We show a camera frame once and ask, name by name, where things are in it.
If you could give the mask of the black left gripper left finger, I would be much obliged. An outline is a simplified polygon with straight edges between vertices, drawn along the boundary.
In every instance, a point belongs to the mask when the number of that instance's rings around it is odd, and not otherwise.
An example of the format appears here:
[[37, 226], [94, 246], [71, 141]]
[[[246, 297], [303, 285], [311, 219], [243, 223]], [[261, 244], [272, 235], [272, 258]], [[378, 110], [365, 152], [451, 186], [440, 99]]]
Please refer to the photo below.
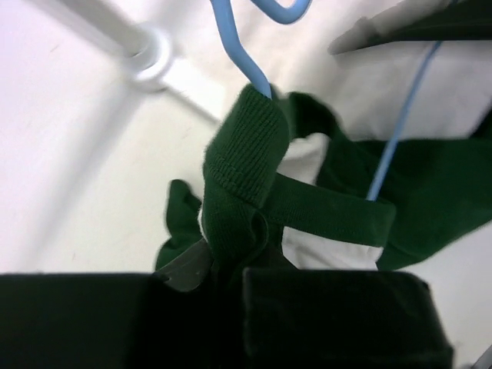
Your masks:
[[4, 274], [3, 368], [242, 368], [205, 241], [153, 273]]

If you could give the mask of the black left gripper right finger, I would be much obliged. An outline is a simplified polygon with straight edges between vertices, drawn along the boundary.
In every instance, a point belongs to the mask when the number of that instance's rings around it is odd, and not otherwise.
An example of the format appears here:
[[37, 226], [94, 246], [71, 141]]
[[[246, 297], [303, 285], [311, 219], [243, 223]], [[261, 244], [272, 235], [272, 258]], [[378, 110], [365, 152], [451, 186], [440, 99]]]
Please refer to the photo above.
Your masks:
[[431, 291], [405, 272], [249, 269], [251, 368], [450, 368]]

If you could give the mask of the green and white t shirt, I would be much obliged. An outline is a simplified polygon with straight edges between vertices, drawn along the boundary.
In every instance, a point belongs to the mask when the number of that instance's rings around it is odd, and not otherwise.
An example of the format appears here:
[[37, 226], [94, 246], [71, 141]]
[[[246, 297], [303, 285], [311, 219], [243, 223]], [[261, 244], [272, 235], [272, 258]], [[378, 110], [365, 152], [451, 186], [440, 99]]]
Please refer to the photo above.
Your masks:
[[417, 1], [360, 19], [320, 91], [256, 76], [204, 151], [204, 190], [168, 188], [162, 269], [203, 248], [226, 283], [267, 249], [300, 268], [394, 271], [491, 223], [489, 1]]

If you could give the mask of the light blue hanger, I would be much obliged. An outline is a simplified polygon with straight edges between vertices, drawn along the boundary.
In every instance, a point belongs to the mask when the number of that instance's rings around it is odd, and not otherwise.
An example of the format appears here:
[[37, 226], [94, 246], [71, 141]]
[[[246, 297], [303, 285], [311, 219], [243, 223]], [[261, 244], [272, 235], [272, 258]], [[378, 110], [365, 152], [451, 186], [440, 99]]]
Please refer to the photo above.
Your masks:
[[[290, 25], [299, 21], [308, 11], [311, 0], [297, 0], [292, 5], [284, 7], [276, 1], [257, 0], [254, 5], [267, 17], [282, 25]], [[240, 69], [254, 88], [266, 98], [272, 98], [271, 85], [264, 72], [258, 67], [251, 56], [243, 48], [234, 20], [234, 13], [229, 0], [215, 0], [211, 3], [214, 19], [218, 27], [221, 43], [228, 57]], [[371, 185], [367, 192], [368, 201], [376, 201], [381, 191], [387, 171], [390, 167], [401, 134], [407, 123], [414, 99], [420, 89], [426, 70], [432, 59], [441, 47], [441, 42], [435, 42], [421, 62], [419, 69], [412, 81], [411, 88], [399, 112], [397, 122], [391, 138], [386, 143], [377, 170], [374, 173]]]

